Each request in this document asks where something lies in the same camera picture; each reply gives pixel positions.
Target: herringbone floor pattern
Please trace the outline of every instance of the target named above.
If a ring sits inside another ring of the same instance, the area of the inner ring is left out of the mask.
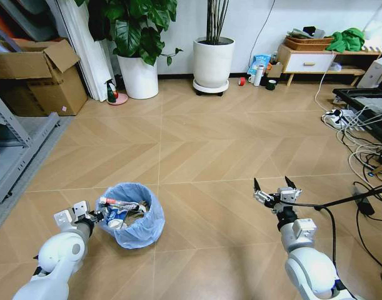
[[[198,97],[191,81],[169,80],[152,99],[119,107],[88,101],[0,229],[0,299],[30,279],[32,257],[58,233],[55,212],[84,199],[93,207],[123,181],[158,195],[162,236],[128,251],[96,228],[70,299],[300,299],[283,267],[276,218],[252,198],[251,179],[273,192],[287,175],[304,191],[300,202],[325,203],[349,196],[357,177],[348,150],[319,120],[316,83],[270,92],[230,81],[223,97]],[[319,101],[330,107],[340,86],[324,84]],[[382,204],[373,204],[382,218]],[[382,299],[382,270],[356,238],[355,205],[333,211],[340,277],[366,300]],[[316,247],[331,255],[329,217],[298,213],[314,219]],[[361,227],[382,261],[382,223],[362,217]]]

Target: white bottle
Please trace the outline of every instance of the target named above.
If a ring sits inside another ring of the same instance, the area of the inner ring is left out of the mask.
[[[254,78],[254,82],[253,82],[254,86],[260,85],[260,80],[261,80],[261,76],[263,75],[263,71],[264,71],[264,65],[260,64],[258,66],[258,69],[256,70],[256,77]]]

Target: plant pot saucer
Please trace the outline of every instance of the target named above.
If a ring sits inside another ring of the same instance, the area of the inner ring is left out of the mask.
[[[220,86],[220,87],[204,87],[204,86],[200,86],[195,79],[193,79],[193,87],[197,90],[197,91],[200,91],[200,92],[204,92],[204,93],[207,93],[207,94],[218,94],[218,93],[222,93],[224,91],[226,91],[228,89],[228,86],[229,86],[229,82],[227,80],[226,84],[223,85],[223,86]]]
[[[118,98],[116,99],[116,102],[109,102],[108,101],[108,103],[110,105],[121,105],[121,104],[124,104],[125,102],[127,102],[127,100],[128,100],[128,96],[123,94],[123,93],[121,93],[121,92],[119,92],[118,93]]]

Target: blue plastic bag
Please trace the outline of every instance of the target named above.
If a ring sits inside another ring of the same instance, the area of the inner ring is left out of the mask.
[[[253,62],[251,67],[248,70],[248,74],[255,76],[256,70],[260,64],[264,66],[264,69],[267,69],[267,65],[270,62],[270,58],[271,58],[270,55],[265,55],[265,54],[253,56]]]
[[[119,183],[103,194],[106,198],[122,201],[142,202],[146,201],[149,211],[144,217],[135,220],[127,228],[114,230],[108,228],[106,222],[100,222],[98,225],[116,238],[117,243],[126,249],[146,247],[156,242],[164,226],[164,213],[157,197],[146,186],[140,183]],[[101,209],[99,199],[96,200],[96,209]]]

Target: tall plant stems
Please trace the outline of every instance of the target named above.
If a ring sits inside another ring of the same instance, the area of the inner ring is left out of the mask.
[[[219,44],[224,20],[227,15],[229,0],[208,0],[208,17],[206,26],[206,42]]]

